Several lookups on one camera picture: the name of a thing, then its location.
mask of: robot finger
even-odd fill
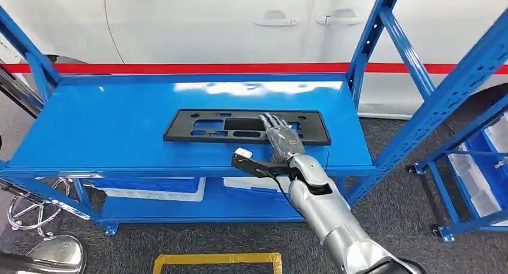
[[[277,121],[275,121],[275,119],[273,118],[273,116],[271,116],[269,113],[265,113],[266,117],[268,118],[268,120],[270,120],[270,122],[272,123],[273,127],[277,127],[277,126],[280,126]]]
[[[261,121],[263,121],[263,125],[265,125],[265,129],[269,129],[272,127],[270,125],[270,123],[268,122],[267,118],[263,114],[260,114],[259,118],[261,119]]]
[[[272,117],[275,118],[279,126],[284,126],[284,123],[280,120],[280,118],[277,115],[273,115]]]
[[[285,127],[291,128],[291,126],[289,126],[289,124],[284,119],[281,119],[281,120],[282,120],[282,125],[284,125]]]

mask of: robotic hand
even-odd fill
[[[425,273],[420,265],[398,259],[369,237],[319,162],[304,154],[297,132],[286,121],[268,113],[260,118],[273,147],[272,162],[255,161],[250,151],[239,148],[233,154],[231,164],[256,177],[272,177],[277,183],[278,175],[289,175],[291,205],[305,219],[343,273]]]

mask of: red stripe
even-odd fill
[[[195,74],[195,73],[325,73],[345,72],[347,62],[270,64],[54,64],[60,73],[74,74]],[[30,73],[28,64],[0,64],[10,73]],[[455,64],[425,64],[430,74],[448,74]],[[368,63],[367,73],[407,73],[402,63]],[[508,65],[496,74],[508,74]]]

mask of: yellow tape marking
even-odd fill
[[[280,253],[159,255],[153,265],[153,274],[161,274],[162,266],[164,264],[234,263],[272,263],[273,274],[282,274],[282,259]]]

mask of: black cable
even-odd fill
[[[275,183],[277,184],[277,186],[279,186],[279,189],[280,189],[280,192],[282,192],[282,195],[284,195],[284,198],[286,199],[286,201],[289,203],[289,205],[291,205],[291,207],[293,207],[293,209],[295,209],[295,211],[303,217],[303,215],[300,213],[300,211],[298,211],[298,209],[295,208],[295,206],[293,206],[293,204],[291,204],[291,201],[289,201],[289,198],[288,196],[286,195],[286,193],[284,192],[284,189],[282,189],[282,185],[280,184],[279,180],[277,180],[276,177],[272,177],[273,181],[275,181]]]
[[[407,264],[411,264],[411,265],[415,266],[416,268],[418,268],[418,271],[420,271],[421,274],[427,274],[427,271],[425,271],[425,269],[417,262],[414,262],[413,260],[409,260],[409,259],[400,258],[400,257],[398,257],[398,259],[402,262],[405,262]]]

